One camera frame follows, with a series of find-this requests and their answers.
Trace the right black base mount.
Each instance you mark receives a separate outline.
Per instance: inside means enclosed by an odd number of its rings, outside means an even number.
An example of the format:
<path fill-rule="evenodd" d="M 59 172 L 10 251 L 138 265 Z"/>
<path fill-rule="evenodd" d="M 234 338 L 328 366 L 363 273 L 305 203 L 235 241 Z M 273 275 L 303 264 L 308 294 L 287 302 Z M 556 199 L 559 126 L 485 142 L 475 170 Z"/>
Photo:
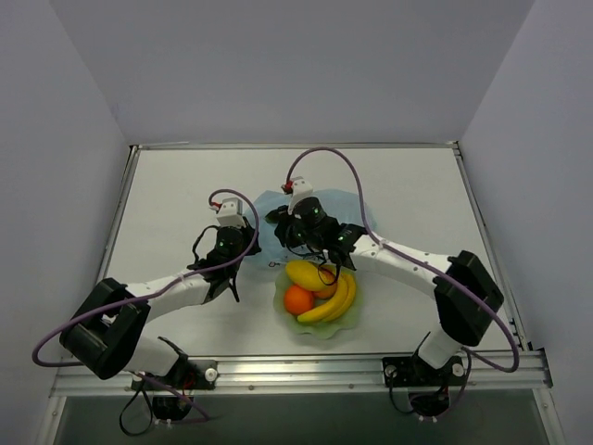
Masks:
<path fill-rule="evenodd" d="M 429 332 L 413 353 L 382 358 L 385 385 L 394 388 L 459 386 L 465 377 L 461 344 L 442 330 Z"/>

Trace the yellow fake fruit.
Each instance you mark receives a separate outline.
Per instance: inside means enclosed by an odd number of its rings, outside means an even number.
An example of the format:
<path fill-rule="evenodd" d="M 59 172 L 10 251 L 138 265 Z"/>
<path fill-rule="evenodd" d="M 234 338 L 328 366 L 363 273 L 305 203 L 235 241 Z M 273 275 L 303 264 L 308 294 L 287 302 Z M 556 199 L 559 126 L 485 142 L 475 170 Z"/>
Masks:
<path fill-rule="evenodd" d="M 284 271 L 295 285 L 311 292 L 323 291 L 336 282 L 331 270 L 305 260 L 289 261 Z"/>

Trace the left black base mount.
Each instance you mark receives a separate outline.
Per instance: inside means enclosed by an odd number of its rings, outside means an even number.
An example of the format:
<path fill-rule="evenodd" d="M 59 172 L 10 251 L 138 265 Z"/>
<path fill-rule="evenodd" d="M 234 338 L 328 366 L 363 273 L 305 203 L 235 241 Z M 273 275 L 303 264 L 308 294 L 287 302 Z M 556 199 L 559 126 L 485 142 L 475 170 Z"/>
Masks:
<path fill-rule="evenodd" d="M 151 378 L 147 382 L 140 378 L 139 382 L 132 383 L 132 389 L 143 388 L 147 391 L 161 391 L 174 388 L 184 390 L 213 390 L 218 379 L 218 363 L 211 359 L 193 361 L 189 355 L 172 341 L 165 337 L 158 337 L 159 346 L 165 346 L 167 351 L 176 355 L 175 363 L 165 375 L 155 375 L 143 371 L 142 374 Z"/>

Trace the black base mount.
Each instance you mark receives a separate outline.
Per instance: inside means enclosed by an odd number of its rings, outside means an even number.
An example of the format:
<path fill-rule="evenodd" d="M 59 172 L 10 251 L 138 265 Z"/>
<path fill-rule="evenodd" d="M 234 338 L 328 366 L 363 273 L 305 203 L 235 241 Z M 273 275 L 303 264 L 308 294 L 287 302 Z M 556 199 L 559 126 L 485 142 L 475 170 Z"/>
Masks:
<path fill-rule="evenodd" d="M 429 332 L 413 353 L 382 358 L 385 385 L 394 388 L 459 386 L 465 377 L 461 344 L 442 330 Z"/>
<path fill-rule="evenodd" d="M 161 391 L 174 388 L 184 390 L 213 390 L 218 379 L 218 363 L 211 359 L 193 361 L 189 355 L 172 341 L 165 337 L 158 337 L 159 346 L 165 346 L 167 351 L 176 355 L 175 363 L 165 375 L 155 375 L 143 371 L 142 374 L 151 378 L 147 382 L 140 378 L 139 382 L 132 383 L 132 389 L 143 388 L 147 391 Z"/>

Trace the green scalloped bowl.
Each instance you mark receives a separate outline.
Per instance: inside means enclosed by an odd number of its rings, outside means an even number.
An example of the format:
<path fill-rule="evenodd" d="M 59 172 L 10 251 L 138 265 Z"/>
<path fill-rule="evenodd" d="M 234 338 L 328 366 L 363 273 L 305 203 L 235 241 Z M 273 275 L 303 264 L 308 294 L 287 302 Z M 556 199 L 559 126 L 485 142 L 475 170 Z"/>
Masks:
<path fill-rule="evenodd" d="M 293 335 L 311 335 L 319 340 L 327 340 L 340 330 L 354 329 L 360 321 L 364 293 L 358 284 L 356 275 L 352 274 L 352 276 L 357 285 L 357 291 L 352 305 L 341 317 L 328 323 L 300 324 L 295 315 L 290 314 L 284 308 L 284 293 L 293 282 L 285 271 L 279 272 L 275 279 L 275 293 L 272 299 L 276 319 Z"/>

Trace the fake peach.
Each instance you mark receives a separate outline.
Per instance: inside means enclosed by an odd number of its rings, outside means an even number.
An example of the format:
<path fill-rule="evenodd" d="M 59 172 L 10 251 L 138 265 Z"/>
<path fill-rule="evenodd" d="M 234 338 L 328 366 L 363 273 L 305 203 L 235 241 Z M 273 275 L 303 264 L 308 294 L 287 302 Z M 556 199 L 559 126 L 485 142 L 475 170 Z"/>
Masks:
<path fill-rule="evenodd" d="M 330 299 L 334 295 L 336 288 L 337 285 L 326 286 L 322 290 L 314 292 L 313 295 L 316 299 Z"/>

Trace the aluminium front rail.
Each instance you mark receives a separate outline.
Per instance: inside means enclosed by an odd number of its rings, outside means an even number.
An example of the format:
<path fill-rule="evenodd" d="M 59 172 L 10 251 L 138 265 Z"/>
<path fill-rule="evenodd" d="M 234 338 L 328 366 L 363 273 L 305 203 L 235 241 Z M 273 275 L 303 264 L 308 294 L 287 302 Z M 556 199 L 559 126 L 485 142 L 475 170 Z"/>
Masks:
<path fill-rule="evenodd" d="M 220 356 L 211 395 L 379 393 L 387 390 L 384 354 Z M 473 360 L 468 389 L 512 390 L 551 388 L 552 377 L 542 351 L 527 351 L 512 374 Z M 132 376 L 100 380 L 82 368 L 57 371 L 53 397 L 130 396 Z"/>

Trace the orange fake fruit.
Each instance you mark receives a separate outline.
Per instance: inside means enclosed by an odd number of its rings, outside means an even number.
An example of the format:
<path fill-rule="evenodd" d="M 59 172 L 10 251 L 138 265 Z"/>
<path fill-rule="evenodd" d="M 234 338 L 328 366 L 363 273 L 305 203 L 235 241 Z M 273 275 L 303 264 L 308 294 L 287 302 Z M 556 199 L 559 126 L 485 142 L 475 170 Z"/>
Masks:
<path fill-rule="evenodd" d="M 314 296 L 305 288 L 291 285 L 284 292 L 284 308 L 292 315 L 301 315 L 314 308 Z"/>

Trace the dark purple fake fruit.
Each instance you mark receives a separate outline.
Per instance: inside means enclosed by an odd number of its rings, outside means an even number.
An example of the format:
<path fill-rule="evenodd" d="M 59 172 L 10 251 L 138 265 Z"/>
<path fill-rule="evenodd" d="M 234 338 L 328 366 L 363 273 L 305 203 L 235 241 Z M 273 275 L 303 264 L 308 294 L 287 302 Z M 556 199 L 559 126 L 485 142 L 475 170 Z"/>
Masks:
<path fill-rule="evenodd" d="M 283 214 L 284 214 L 283 208 L 282 207 L 279 207 L 277 209 L 270 210 L 266 214 L 265 220 L 268 223 L 278 223 L 282 219 Z"/>

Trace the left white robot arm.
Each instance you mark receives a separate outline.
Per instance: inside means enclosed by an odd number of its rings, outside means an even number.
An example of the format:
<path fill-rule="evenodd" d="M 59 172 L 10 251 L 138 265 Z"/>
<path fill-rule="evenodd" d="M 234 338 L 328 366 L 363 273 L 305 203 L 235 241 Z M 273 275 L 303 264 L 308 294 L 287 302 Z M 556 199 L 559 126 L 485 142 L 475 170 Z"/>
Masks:
<path fill-rule="evenodd" d="M 121 371 L 143 373 L 164 388 L 179 388 L 190 378 L 215 379 L 211 365 L 198 367 L 165 337 L 145 335 L 147 324 L 185 307 L 202 306 L 225 291 L 237 291 L 241 261 L 259 253 L 258 232 L 249 223 L 216 230 L 213 249 L 181 273 L 151 282 L 100 281 L 59 336 L 62 347 L 107 380 Z"/>

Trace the yellow fake banana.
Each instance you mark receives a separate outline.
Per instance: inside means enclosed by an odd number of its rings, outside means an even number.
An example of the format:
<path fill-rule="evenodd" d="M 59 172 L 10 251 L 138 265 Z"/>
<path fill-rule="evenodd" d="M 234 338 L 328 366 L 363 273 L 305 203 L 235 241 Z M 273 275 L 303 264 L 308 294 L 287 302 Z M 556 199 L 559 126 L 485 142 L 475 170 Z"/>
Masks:
<path fill-rule="evenodd" d="M 349 310 L 356 297 L 357 285 L 350 273 L 342 273 L 338 278 L 334 295 L 321 306 L 306 311 L 296 318 L 302 324 L 331 322 Z"/>

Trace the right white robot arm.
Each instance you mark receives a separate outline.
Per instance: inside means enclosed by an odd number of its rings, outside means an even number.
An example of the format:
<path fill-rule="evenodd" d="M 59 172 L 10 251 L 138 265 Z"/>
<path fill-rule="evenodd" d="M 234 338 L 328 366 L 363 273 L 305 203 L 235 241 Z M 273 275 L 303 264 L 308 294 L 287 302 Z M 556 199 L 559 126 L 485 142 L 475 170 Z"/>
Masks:
<path fill-rule="evenodd" d="M 450 358 L 462 348 L 479 345 L 499 320 L 504 297 L 470 251 L 448 256 L 399 245 L 363 224 L 340 223 L 314 196 L 272 210 L 266 220 L 281 246 L 298 256 L 287 264 L 287 273 L 309 291 L 343 286 L 347 272 L 365 272 L 398 281 L 435 301 L 438 326 L 411 360 L 411 371 L 422 382 L 435 381 Z"/>

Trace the light blue plastic bag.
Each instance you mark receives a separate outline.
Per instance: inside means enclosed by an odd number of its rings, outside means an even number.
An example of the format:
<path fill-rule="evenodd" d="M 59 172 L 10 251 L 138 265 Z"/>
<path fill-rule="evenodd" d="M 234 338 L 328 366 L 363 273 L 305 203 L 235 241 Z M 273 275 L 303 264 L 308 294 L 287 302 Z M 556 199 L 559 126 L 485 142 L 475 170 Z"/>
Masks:
<path fill-rule="evenodd" d="M 311 197 L 316 197 L 327 215 L 336 218 L 341 223 L 369 225 L 373 230 L 377 226 L 371 209 L 366 204 L 360 204 L 360 197 L 356 194 L 338 189 L 322 189 L 313 193 Z M 254 201 L 256 210 L 246 210 L 245 216 L 250 224 L 259 222 L 258 241 L 261 252 L 246 257 L 246 261 L 251 265 L 266 269 L 277 264 L 284 265 L 293 260 L 307 260 L 314 263 L 323 261 L 323 257 L 320 259 L 302 258 L 292 253 L 288 248 L 282 247 L 274 235 L 275 225 L 265 220 L 265 216 L 270 210 L 283 205 L 288 207 L 289 201 L 290 197 L 287 195 L 266 190 Z"/>

